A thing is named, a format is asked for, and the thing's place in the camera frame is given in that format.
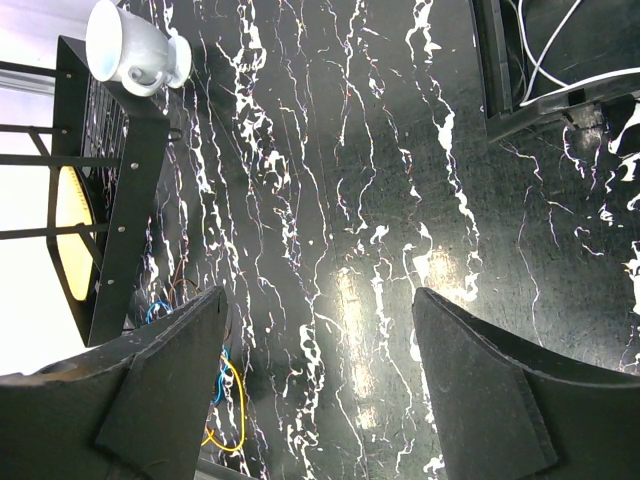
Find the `marble surface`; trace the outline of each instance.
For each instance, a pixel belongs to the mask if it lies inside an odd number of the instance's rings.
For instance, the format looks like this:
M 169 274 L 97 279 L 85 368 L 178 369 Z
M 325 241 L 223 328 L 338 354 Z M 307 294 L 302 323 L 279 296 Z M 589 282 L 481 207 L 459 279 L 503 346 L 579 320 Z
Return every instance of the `marble surface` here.
M 185 88 L 157 99 L 185 138 L 167 151 L 131 314 L 167 301 L 181 261 L 180 278 L 224 286 L 248 438 L 202 455 L 263 479 L 446 478 L 411 318 L 421 285 L 637 372 L 633 104 L 599 129 L 488 145 L 464 0 L 127 8 L 194 52 Z M 233 444 L 225 385 L 209 424 Z

